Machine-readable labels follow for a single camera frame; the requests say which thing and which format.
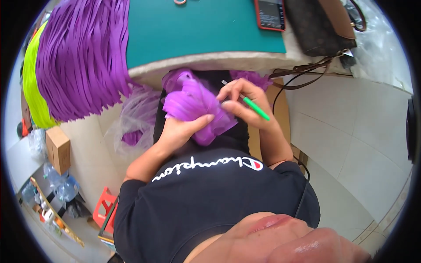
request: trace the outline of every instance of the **red plastic stool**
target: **red plastic stool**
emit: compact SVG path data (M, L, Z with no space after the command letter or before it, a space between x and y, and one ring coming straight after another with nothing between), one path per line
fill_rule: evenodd
M95 210L93 212L93 220L98 224L98 226L102 227L102 225L105 222L105 219L107 218L108 213L111 210L112 205L114 202L117 202L117 197L111 195L108 187L104 187L104 190L102 191L102 194L98 200L98 203L95 206ZM101 208L101 205L105 208L105 215L102 215L99 213L99 208ZM111 217L108 220L107 225L105 226L105 231L109 233L114 232L114 217L115 217L115 211L117 210L118 203L116 204L114 211L111 214Z

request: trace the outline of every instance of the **hand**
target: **hand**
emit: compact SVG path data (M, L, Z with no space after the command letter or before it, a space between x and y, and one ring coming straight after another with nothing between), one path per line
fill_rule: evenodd
M191 122L184 122L174 118L166 119L164 130L157 144L173 153L181 148L195 132L208 125L214 117L213 114L206 114Z
M248 109L242 105L238 101L240 93L256 103L266 114L269 115L270 120L267 121L263 119L254 110ZM265 92L248 80L241 78L239 80L231 81L222 87L216 99L222 101L227 96L230 97L230 100L224 101L222 103L222 108L243 119L249 125L260 130L268 130L272 127L279 126L272 114Z

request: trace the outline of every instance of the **mouth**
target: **mouth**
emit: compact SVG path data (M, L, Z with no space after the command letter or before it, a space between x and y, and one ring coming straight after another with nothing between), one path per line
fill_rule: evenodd
M270 215L270 216L264 217L250 227L247 235L250 235L251 233L254 233L266 228L274 228L274 227L285 225L292 219L293 217L289 215Z

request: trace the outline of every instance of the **green cutting mat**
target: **green cutting mat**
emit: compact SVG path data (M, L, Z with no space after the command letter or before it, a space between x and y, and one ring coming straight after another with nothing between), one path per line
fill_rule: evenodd
M131 0L127 68L218 51L285 53L279 31L257 27L253 0Z

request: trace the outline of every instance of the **champion logo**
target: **champion logo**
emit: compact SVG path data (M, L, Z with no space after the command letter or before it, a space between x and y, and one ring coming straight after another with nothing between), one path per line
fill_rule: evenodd
M218 159L216 162L211 162L211 163L201 163L201 162L195 162L195 159L193 156L190 157L190 163L187 162L182 162L182 163L178 163L176 165L174 165L173 167L168 167L167 169L165 169L165 171L163 173L161 173L159 176L155 176L151 182L155 181L155 180L160 180L163 177L166 177L167 175L172 174L172 172L174 170L176 170L176 174L181 174L180 168L183 169L195 169L196 167L211 167L214 165L219 165L219 164L227 164L230 161L233 162L237 162L239 167L242 167L243 165L245 167L248 167L250 169L253 169L255 171L260 171L263 169L263 164L261 162L259 162L258 160L249 158L249 157L225 157L222 159Z

